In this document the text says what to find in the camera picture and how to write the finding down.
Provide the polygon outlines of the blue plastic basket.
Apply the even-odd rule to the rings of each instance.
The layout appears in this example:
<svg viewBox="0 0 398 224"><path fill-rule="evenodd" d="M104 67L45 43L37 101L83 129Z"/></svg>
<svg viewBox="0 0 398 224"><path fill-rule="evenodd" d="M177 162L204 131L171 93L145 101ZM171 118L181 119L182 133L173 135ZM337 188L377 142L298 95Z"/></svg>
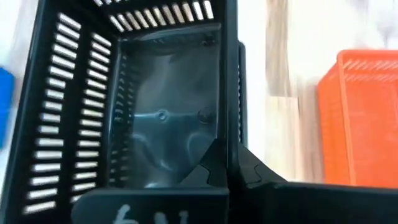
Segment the blue plastic basket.
<svg viewBox="0 0 398 224"><path fill-rule="evenodd" d="M0 150L6 144L14 94L14 75L0 67Z"/></svg>

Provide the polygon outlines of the black slotted plastic basket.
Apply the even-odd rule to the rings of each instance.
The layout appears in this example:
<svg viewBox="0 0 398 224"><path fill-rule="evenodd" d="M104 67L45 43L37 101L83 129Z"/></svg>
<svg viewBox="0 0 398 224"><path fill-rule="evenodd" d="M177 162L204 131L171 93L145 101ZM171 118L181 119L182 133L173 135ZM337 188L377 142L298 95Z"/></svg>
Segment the black slotted plastic basket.
<svg viewBox="0 0 398 224"><path fill-rule="evenodd" d="M240 50L236 0L38 0L0 224L72 224L93 190L176 186L216 139L229 189Z"/></svg>

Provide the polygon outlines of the orange slotted plastic basket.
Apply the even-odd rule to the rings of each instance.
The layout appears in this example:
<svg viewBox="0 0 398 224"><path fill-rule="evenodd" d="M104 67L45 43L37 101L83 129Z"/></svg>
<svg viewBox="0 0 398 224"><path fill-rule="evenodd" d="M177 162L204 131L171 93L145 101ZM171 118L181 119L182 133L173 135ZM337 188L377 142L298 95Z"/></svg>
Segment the orange slotted plastic basket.
<svg viewBox="0 0 398 224"><path fill-rule="evenodd" d="M398 189L398 50L342 50L317 93L325 182Z"/></svg>

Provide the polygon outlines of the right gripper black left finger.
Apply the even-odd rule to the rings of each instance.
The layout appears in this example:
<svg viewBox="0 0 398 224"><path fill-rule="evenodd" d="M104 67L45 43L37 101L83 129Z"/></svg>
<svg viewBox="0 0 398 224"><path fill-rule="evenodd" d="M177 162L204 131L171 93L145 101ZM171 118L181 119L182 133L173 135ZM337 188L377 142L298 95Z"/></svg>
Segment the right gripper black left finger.
<svg viewBox="0 0 398 224"><path fill-rule="evenodd" d="M228 224L224 145L216 139L181 183L166 188L103 188L74 204L72 224Z"/></svg>

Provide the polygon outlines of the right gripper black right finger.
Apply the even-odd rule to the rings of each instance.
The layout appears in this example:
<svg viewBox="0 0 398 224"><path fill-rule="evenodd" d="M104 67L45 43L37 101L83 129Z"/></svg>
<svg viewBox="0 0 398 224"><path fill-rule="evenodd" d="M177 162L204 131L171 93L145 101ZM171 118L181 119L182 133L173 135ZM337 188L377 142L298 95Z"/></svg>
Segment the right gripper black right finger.
<svg viewBox="0 0 398 224"><path fill-rule="evenodd" d="M230 224L398 224L398 189L289 182L241 143L229 171Z"/></svg>

